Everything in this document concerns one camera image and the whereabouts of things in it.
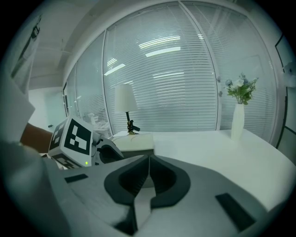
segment white curtain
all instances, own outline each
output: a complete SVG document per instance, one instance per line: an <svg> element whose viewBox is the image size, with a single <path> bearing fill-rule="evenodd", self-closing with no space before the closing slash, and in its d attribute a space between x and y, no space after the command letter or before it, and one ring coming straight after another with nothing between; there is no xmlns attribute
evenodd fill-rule
<svg viewBox="0 0 296 237"><path fill-rule="evenodd" d="M276 111L274 71L262 38L250 20L228 8L200 2L184 2L208 38L220 71L222 86L240 73L258 77L253 99L245 106L244 128L270 141ZM223 90L220 129L231 129L236 100Z"/></svg>
<svg viewBox="0 0 296 237"><path fill-rule="evenodd" d="M141 131L207 131L217 124L217 85L203 37L178 3L129 15L107 29L104 85L113 133L127 130L114 88L133 87Z"/></svg>

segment white lampshade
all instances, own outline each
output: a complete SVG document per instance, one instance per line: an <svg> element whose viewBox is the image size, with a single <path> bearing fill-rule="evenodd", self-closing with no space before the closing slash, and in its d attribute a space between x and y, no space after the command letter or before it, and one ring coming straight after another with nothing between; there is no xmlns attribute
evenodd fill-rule
<svg viewBox="0 0 296 237"><path fill-rule="evenodd" d="M133 88L130 84L120 84L115 87L115 112L130 112L138 110Z"/></svg>

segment ceiling light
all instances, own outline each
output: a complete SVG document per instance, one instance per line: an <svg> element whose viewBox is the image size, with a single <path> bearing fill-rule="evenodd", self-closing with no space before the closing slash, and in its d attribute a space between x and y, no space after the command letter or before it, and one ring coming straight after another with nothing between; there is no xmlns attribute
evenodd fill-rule
<svg viewBox="0 0 296 237"><path fill-rule="evenodd" d="M139 44L140 49L144 49L150 47L155 44L162 44L164 42L172 41L172 40L179 40L180 36L170 36L170 37L163 37L155 40L148 41L146 43Z"/></svg>
<svg viewBox="0 0 296 237"><path fill-rule="evenodd" d="M120 69L120 68L123 68L124 66L125 66L125 65L122 63L122 64L118 65L117 67L115 67L115 68L113 68L113 69L107 71L104 75L107 76L107 75L111 74L112 72L115 72L115 71L117 71L117 70Z"/></svg>
<svg viewBox="0 0 296 237"><path fill-rule="evenodd" d="M183 71L183 69L176 69L176 70L172 70L172 71L168 71L168 72L160 72L160 73L153 74L152 76L158 76L158 75L162 75L162 74L167 74L167 73L172 73L172 72L180 72L180 71Z"/></svg>
<svg viewBox="0 0 296 237"><path fill-rule="evenodd" d="M203 35L202 34L197 34L198 35L198 38L200 39L204 39Z"/></svg>
<svg viewBox="0 0 296 237"><path fill-rule="evenodd" d="M124 84L132 84L133 81L125 82Z"/></svg>
<svg viewBox="0 0 296 237"><path fill-rule="evenodd" d="M153 51L153 52L147 53L145 55L146 55L146 57L151 57L151 56L154 56L154 55L173 52L173 51L179 51L179 50L181 50L181 47L172 47L172 48L168 48L168 49Z"/></svg>
<svg viewBox="0 0 296 237"><path fill-rule="evenodd" d="M107 62L107 67L111 66L112 64L114 64L114 63L116 63L116 62L117 62L117 59L112 58L111 60L109 60L109 61Z"/></svg>
<svg viewBox="0 0 296 237"><path fill-rule="evenodd" d="M176 72L176 73L170 73L170 74L163 74L159 76L154 76L153 78L159 78L159 77L164 77L164 76L172 76L172 75L179 75L179 74L184 74L184 72Z"/></svg>

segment lamp base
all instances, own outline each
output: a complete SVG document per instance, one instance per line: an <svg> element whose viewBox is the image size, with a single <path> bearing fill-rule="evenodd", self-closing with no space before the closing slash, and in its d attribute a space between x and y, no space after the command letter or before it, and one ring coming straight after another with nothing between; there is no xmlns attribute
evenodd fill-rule
<svg viewBox="0 0 296 237"><path fill-rule="evenodd" d="M126 112L126 117L128 119L128 133L129 133L129 135L138 134L138 133L133 132L133 130L135 129L136 131L139 131L140 128L133 125L133 120L130 120L129 112Z"/></svg>
<svg viewBox="0 0 296 237"><path fill-rule="evenodd" d="M135 133L135 132L133 132L133 131L129 131L128 133L129 133L129 135L135 135L135 134L138 134L138 133Z"/></svg>

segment table lamp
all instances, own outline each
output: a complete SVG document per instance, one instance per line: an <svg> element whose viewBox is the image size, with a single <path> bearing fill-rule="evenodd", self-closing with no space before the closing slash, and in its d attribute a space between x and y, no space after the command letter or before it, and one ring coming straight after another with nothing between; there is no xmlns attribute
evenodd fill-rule
<svg viewBox="0 0 296 237"><path fill-rule="evenodd" d="M120 84L115 87L115 112L125 112L128 119L128 133L134 135L133 130L140 131L140 128L133 125L129 112L138 110L133 88L130 84Z"/></svg>

